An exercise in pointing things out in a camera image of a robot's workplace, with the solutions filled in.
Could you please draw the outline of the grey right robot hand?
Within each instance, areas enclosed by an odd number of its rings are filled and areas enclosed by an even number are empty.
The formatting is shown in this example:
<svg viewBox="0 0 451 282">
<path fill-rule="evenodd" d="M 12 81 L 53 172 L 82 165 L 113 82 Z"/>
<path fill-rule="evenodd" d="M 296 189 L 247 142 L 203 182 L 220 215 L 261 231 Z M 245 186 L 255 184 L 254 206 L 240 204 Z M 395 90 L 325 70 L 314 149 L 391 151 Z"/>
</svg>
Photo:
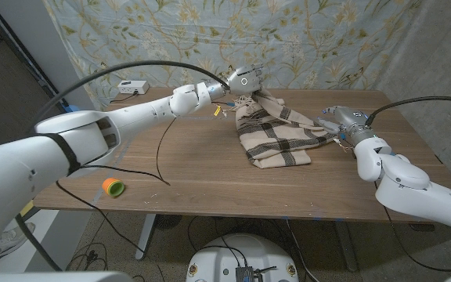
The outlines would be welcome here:
<svg viewBox="0 0 451 282">
<path fill-rule="evenodd" d="M 331 114 L 335 122 L 318 117 L 316 123 L 330 134 L 338 135 L 344 133 L 353 146 L 358 145 L 365 139 L 376 137 L 371 127 L 366 125 L 368 116 L 360 110 L 343 106 L 333 106 L 324 109 L 323 114 Z"/>
</svg>

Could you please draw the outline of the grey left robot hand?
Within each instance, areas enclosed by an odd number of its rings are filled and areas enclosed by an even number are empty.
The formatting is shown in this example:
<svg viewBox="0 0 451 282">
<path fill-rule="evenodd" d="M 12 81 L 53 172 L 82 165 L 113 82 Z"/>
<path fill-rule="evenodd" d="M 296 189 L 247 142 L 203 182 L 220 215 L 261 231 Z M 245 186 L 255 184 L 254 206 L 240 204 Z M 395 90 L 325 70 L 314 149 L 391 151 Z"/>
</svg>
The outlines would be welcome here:
<svg viewBox="0 0 451 282">
<path fill-rule="evenodd" d="M 219 82 L 206 82 L 206 90 L 208 91 L 212 101 L 222 98 L 223 96 L 250 96 L 253 92 L 262 89 L 262 63 L 251 64 L 234 70 L 226 79 L 226 88 Z"/>
</svg>

